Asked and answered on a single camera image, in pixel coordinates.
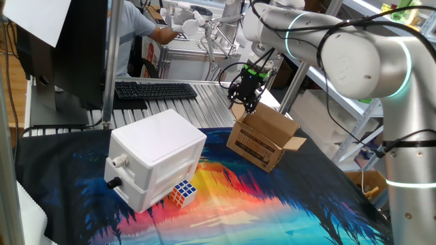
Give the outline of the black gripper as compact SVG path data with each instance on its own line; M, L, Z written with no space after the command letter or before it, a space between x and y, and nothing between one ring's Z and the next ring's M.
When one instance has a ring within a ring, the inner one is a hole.
M253 114L261 98L261 95L257 95L256 91L265 83L266 78L244 75L239 84L233 84L228 89L228 99L232 103L242 105L246 113Z

